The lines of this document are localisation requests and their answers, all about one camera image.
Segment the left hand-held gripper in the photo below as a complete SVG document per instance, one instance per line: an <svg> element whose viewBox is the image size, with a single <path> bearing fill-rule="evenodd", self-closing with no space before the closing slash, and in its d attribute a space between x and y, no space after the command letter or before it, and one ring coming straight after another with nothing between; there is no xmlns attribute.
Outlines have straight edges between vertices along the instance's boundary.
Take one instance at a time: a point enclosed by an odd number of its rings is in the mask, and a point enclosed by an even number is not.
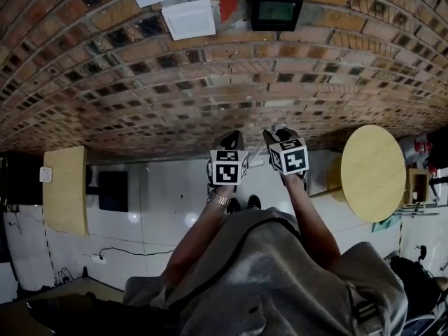
<svg viewBox="0 0 448 336"><path fill-rule="evenodd" d="M249 153L239 130L218 137L210 150L207 175L211 188L241 184L249 168Z"/></svg>

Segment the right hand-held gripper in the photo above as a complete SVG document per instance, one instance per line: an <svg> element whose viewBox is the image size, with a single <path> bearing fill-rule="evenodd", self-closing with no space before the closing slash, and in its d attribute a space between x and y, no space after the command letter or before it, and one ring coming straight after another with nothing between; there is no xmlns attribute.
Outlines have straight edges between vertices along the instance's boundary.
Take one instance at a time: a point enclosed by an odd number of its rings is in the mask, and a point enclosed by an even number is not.
<svg viewBox="0 0 448 336"><path fill-rule="evenodd" d="M264 129L262 135L269 153L269 163L279 172L283 184L289 176L302 180L309 170L305 139L294 130L278 124Z"/></svg>

